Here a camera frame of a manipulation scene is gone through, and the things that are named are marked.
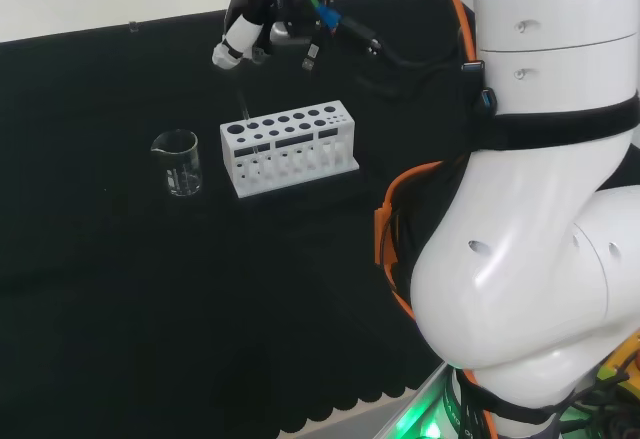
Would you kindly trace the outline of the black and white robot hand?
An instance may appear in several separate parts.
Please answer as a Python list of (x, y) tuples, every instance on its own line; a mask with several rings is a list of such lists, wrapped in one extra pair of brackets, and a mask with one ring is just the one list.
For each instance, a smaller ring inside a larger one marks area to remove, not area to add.
[(304, 45), (302, 68), (310, 71), (323, 34), (339, 20), (331, 0), (230, 0), (212, 63), (231, 70), (243, 61), (261, 64), (280, 47)]

